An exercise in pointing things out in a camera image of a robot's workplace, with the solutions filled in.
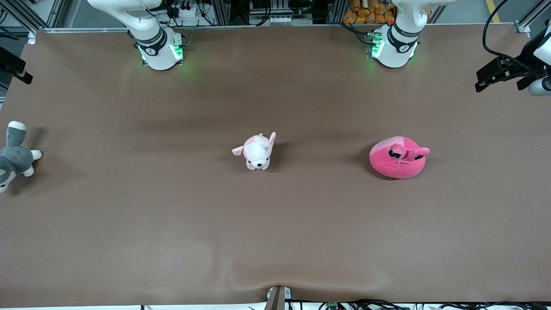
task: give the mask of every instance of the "snack package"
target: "snack package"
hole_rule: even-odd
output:
[[[384,24],[385,23],[385,17],[381,14],[375,15],[375,24]]]
[[[385,12],[386,5],[378,0],[370,0],[369,9],[370,11],[375,12],[375,14],[382,14]]]
[[[375,22],[375,13],[371,12],[368,17],[365,18],[366,24],[372,24]]]
[[[375,14],[383,15],[386,11],[386,5],[384,3],[379,3],[379,6],[375,9]]]
[[[350,9],[352,12],[357,12],[359,9],[361,9],[361,1],[360,0],[350,0],[348,2],[348,6],[350,6]]]
[[[369,11],[369,9],[360,9],[358,11],[358,17],[359,18],[366,18],[369,16],[371,12]]]
[[[354,12],[347,11],[344,14],[343,23],[347,25],[351,25],[351,24],[354,24],[355,21],[356,21],[356,14]]]
[[[386,11],[385,13],[385,23],[390,23],[391,21],[394,21],[394,13],[392,11]]]

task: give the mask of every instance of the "plush toy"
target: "plush toy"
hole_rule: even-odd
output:
[[[373,168],[395,179],[416,176],[425,166],[425,156],[430,150],[419,147],[410,138],[392,137],[383,140],[369,152],[369,161]]]
[[[270,165],[270,155],[276,140],[275,137],[275,132],[272,132],[270,139],[264,137],[263,134],[252,136],[242,146],[232,149],[231,152],[236,156],[243,153],[249,170],[266,170]]]
[[[6,147],[0,151],[0,193],[19,174],[30,177],[34,174],[33,161],[42,157],[37,149],[21,146],[27,127],[22,122],[11,121],[6,131]]]

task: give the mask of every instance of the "green led light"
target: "green led light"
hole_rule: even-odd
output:
[[[373,47],[373,57],[381,56],[381,51],[384,46],[385,42],[383,40],[379,41],[379,43]]]
[[[179,45],[174,46],[174,45],[171,44],[170,49],[172,50],[172,53],[174,54],[174,57],[176,59],[178,59],[178,60],[182,59],[183,52],[182,52],[182,48]]]

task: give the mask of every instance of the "gray stuffed dog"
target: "gray stuffed dog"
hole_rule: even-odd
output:
[[[42,152],[21,146],[27,127],[18,121],[11,121],[6,131],[6,147],[0,151],[0,194],[19,174],[30,177],[34,174],[33,161],[42,157]]]

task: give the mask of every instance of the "pink stuffed animal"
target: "pink stuffed animal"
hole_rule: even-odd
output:
[[[416,176],[425,166],[425,156],[430,150],[419,147],[410,138],[392,137],[383,140],[369,152],[369,161],[373,168],[395,179]]]
[[[247,168],[249,170],[268,169],[270,165],[270,155],[272,154],[272,148],[274,141],[276,140],[276,133],[272,132],[270,139],[264,137],[263,134],[250,137],[243,146],[234,148],[231,152],[239,156],[241,152],[247,160]]]

